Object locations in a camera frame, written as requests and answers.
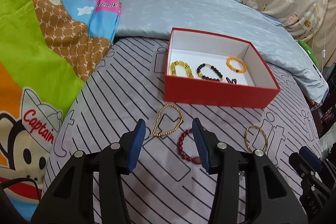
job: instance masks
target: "gold chain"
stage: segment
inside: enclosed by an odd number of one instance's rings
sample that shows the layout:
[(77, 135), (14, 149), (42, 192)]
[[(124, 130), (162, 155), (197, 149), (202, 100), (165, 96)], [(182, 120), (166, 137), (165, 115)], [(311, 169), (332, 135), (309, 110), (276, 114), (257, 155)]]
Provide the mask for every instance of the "gold chain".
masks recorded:
[[(179, 123), (175, 126), (174, 129), (169, 130), (169, 131), (167, 131), (167, 132), (163, 132), (163, 133), (155, 134), (155, 132), (156, 132), (156, 130), (157, 130), (157, 128), (158, 128), (158, 125), (159, 125), (159, 121), (160, 121), (161, 113), (162, 113), (162, 111), (163, 111), (166, 107), (168, 107), (168, 106), (170, 106), (170, 107), (172, 107), (172, 108), (175, 108), (175, 110), (180, 114), (180, 119), (181, 119), (181, 120), (180, 120)], [(172, 104), (172, 103), (168, 103), (168, 104), (164, 105), (163, 108), (161, 108), (161, 110), (159, 111), (159, 115), (157, 116), (156, 123), (155, 123), (154, 129), (153, 129), (153, 137), (161, 137), (161, 136), (165, 136), (165, 135), (168, 135), (168, 134), (170, 134), (170, 133), (173, 133), (173, 132), (175, 132), (175, 131), (178, 129), (178, 127), (179, 127), (182, 123), (183, 123), (183, 114), (182, 114), (181, 110), (180, 110), (176, 105), (174, 105), (174, 104)]]

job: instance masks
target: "black beaded bracelet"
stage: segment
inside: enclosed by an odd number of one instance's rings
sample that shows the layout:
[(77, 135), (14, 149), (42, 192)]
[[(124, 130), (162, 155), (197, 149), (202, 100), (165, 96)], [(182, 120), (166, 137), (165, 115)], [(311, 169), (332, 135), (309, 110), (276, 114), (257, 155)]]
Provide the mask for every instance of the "black beaded bracelet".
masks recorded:
[[(212, 69), (218, 75), (218, 77), (220, 79), (209, 78), (209, 77), (205, 76), (203, 73), (201, 73), (201, 69), (204, 68), (205, 66), (208, 66), (210, 69)], [(218, 82), (223, 81), (223, 75), (219, 72), (218, 69), (216, 69), (214, 66), (212, 66), (210, 64), (203, 63), (203, 64), (199, 65), (196, 72), (197, 72), (198, 76), (201, 77), (202, 79), (206, 79), (206, 80), (210, 80), (210, 81), (218, 81)]]
[(235, 78), (233, 78), (232, 80), (230, 80), (229, 77), (226, 77), (226, 81), (227, 81), (228, 83), (237, 84), (237, 79), (235, 79)]

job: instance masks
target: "yellow beaded bracelet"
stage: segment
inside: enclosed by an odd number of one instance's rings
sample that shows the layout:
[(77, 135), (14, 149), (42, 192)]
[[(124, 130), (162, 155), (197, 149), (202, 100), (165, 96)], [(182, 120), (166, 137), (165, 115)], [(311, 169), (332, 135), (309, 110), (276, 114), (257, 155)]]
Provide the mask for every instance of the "yellow beaded bracelet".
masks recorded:
[[(234, 68), (231, 64), (230, 64), (230, 61), (231, 60), (235, 60), (237, 61), (238, 63), (242, 64), (243, 65), (243, 69), (236, 69)], [(230, 68), (230, 70), (233, 70), (235, 72), (238, 72), (238, 73), (244, 73), (245, 71), (247, 71), (247, 67), (246, 67), (246, 64), (244, 63), (243, 60), (239, 59), (239, 58), (236, 58), (236, 57), (229, 57), (227, 60), (226, 60), (226, 65)]]
[(191, 68), (187, 63), (184, 63), (183, 61), (175, 61), (170, 65), (171, 75), (176, 76), (176, 68), (175, 66), (182, 66), (185, 68), (185, 73), (189, 78), (194, 78), (193, 73), (191, 71)]

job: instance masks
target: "white cloud print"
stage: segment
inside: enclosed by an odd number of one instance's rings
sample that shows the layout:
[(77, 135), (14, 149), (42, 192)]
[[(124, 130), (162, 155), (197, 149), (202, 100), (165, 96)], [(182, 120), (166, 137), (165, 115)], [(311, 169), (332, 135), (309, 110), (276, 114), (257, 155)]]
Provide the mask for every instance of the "white cloud print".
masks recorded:
[(88, 7), (88, 6), (85, 6), (83, 8), (77, 8), (78, 10), (78, 15), (81, 16), (81, 15), (89, 15), (91, 14), (91, 11), (94, 9), (94, 7)]

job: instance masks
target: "cartoon blanket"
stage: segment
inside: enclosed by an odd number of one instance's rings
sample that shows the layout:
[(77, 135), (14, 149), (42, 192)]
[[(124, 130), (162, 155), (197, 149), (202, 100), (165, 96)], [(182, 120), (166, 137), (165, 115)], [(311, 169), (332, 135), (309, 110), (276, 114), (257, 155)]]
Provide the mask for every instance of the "cartoon blanket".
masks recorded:
[[(63, 119), (110, 48), (119, 0), (0, 0), (0, 182), (43, 185)], [(30, 220), (31, 182), (6, 193)]]

